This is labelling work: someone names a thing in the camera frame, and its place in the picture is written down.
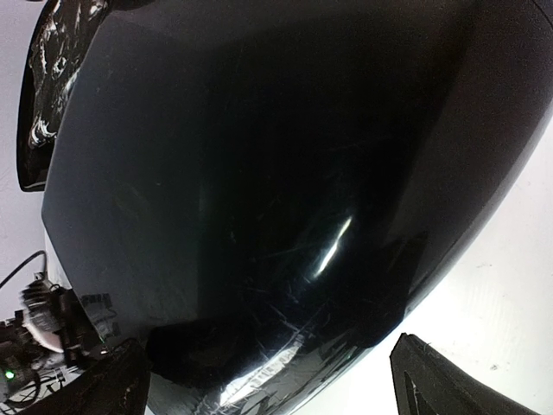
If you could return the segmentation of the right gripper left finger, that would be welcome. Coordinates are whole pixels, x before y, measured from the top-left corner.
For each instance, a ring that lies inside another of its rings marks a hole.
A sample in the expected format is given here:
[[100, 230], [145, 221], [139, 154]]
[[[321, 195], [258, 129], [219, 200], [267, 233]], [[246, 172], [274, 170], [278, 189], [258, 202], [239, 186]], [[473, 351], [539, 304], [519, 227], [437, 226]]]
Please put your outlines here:
[[44, 414], [143, 414], [150, 382], [143, 348], [129, 340], [45, 399]]

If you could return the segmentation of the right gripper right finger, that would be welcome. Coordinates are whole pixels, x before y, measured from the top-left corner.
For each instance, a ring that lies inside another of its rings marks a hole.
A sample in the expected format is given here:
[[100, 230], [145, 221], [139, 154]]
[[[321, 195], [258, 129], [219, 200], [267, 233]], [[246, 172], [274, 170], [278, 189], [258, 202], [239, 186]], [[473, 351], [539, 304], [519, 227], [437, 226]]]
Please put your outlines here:
[[400, 414], [534, 412], [477, 381], [416, 335], [400, 335], [390, 362]]

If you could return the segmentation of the black pouch with pink end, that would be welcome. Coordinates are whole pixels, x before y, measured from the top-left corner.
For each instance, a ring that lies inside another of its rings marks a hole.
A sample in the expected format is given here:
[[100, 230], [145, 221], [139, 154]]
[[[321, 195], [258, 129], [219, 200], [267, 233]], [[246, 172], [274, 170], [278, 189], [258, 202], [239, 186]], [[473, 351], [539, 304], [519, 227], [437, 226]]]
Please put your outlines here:
[[42, 218], [156, 414], [284, 414], [379, 344], [552, 105], [549, 1], [114, 4]]

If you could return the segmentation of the black white patterned pouch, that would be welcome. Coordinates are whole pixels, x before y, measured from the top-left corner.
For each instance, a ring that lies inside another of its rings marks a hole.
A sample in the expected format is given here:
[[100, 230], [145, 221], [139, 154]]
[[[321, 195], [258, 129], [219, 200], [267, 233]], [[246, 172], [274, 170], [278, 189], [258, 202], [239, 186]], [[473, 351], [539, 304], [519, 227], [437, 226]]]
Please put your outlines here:
[[29, 48], [34, 104], [29, 146], [51, 144], [108, 1], [48, 1]]

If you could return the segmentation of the black ribbed hard-shell suitcase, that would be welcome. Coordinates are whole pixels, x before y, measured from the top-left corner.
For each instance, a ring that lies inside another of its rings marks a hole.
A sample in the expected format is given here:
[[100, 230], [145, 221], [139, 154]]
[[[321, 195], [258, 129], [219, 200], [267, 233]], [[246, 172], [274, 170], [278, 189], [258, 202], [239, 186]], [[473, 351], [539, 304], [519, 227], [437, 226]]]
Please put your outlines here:
[[87, 51], [113, 1], [46, 1], [24, 64], [16, 131], [22, 191], [41, 192], [61, 121]]

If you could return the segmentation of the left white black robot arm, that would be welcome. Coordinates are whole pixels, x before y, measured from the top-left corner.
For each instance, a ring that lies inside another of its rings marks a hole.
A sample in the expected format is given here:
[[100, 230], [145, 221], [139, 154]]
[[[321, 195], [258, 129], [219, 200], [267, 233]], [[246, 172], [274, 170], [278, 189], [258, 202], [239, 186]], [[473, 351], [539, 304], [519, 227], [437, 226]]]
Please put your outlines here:
[[38, 258], [42, 269], [22, 290], [22, 308], [1, 321], [2, 414], [58, 392], [109, 353], [73, 289], [48, 277], [45, 251], [31, 254], [1, 285]]

